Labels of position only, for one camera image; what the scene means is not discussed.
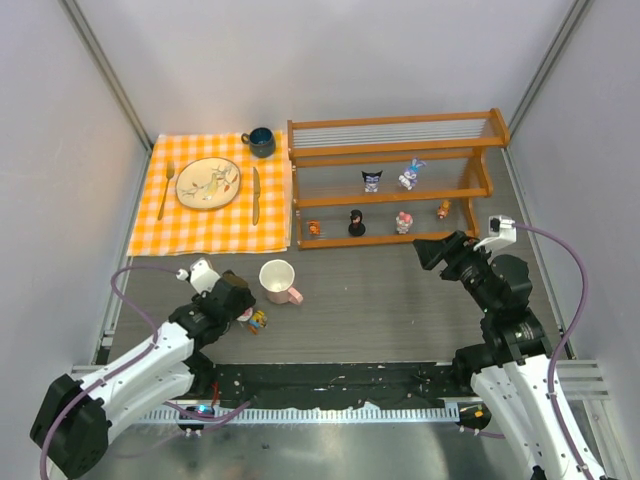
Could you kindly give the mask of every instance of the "wooden fork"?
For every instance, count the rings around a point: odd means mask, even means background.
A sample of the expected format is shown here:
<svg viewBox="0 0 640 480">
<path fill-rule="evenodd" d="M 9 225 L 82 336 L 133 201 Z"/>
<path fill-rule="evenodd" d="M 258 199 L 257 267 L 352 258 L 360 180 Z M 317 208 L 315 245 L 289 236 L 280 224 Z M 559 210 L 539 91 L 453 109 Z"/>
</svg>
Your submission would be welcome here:
<svg viewBox="0 0 640 480">
<path fill-rule="evenodd" d="M 162 196 L 160 211 L 158 212 L 158 221 L 162 220 L 162 217 L 164 216 L 164 204 L 167 201 L 167 192 L 169 191 L 169 181 L 173 178 L 175 173 L 176 173 L 176 170 L 175 170 L 175 167 L 173 166 L 173 162 L 169 160 L 169 163 L 167 164 L 167 173 L 166 173 L 167 184 L 164 186 L 164 195 Z"/>
</svg>

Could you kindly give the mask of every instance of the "cup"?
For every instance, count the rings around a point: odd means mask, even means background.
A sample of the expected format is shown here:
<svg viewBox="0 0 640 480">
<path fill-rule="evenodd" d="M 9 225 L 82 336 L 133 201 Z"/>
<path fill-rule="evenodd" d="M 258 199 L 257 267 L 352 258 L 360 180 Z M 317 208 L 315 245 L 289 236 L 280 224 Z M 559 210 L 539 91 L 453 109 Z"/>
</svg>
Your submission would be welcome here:
<svg viewBox="0 0 640 480">
<path fill-rule="evenodd" d="M 302 295 L 292 287 L 296 271 L 284 260 L 271 260 L 260 269 L 260 285 L 267 292 L 267 298 L 273 303 L 302 303 Z"/>
<path fill-rule="evenodd" d="M 258 158 L 266 158 L 276 151 L 276 139 L 268 128 L 259 127 L 249 134 L 243 133 L 240 139 Z"/>
</svg>

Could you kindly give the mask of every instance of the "checkered placemat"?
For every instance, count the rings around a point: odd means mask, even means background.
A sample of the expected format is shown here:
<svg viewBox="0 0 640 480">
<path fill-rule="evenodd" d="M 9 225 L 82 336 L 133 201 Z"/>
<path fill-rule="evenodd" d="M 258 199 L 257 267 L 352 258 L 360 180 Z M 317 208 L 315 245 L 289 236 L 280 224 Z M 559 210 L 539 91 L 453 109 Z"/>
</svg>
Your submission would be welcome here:
<svg viewBox="0 0 640 480">
<path fill-rule="evenodd" d="M 153 149 L 128 255 L 177 255 L 182 253 L 263 253 L 286 250 L 291 230 L 291 167 L 286 135 L 274 132 L 276 151 L 259 159 L 251 155 L 239 133 L 224 135 L 160 136 Z M 176 196 L 180 172 L 190 163 L 222 157 L 241 172 L 238 195 L 218 210 L 184 207 Z M 169 181 L 164 217 L 158 211 L 166 185 L 166 171 L 173 161 L 175 175 Z M 260 175 L 260 221 L 253 219 L 253 167 Z"/>
</svg>

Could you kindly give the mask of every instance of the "dark blue mug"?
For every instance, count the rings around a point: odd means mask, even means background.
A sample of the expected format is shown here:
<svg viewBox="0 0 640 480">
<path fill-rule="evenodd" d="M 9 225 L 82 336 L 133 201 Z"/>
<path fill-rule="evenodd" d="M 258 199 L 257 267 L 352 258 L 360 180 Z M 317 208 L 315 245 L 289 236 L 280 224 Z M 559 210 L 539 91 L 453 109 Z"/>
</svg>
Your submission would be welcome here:
<svg viewBox="0 0 640 480">
<path fill-rule="evenodd" d="M 240 138 L 242 143 L 249 145 L 251 153 L 258 158 L 266 158 L 276 151 L 276 139 L 268 128 L 256 128 L 248 135 L 243 133 Z"/>
</svg>

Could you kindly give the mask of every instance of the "wooden knife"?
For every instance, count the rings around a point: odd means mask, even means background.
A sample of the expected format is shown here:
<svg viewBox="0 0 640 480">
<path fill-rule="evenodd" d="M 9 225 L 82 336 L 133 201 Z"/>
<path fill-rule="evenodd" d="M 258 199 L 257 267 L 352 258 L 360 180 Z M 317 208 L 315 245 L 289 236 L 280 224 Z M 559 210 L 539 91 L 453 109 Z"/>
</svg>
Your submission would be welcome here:
<svg viewBox="0 0 640 480">
<path fill-rule="evenodd" d="M 260 220 L 260 175 L 258 169 L 253 167 L 253 224 Z"/>
</svg>

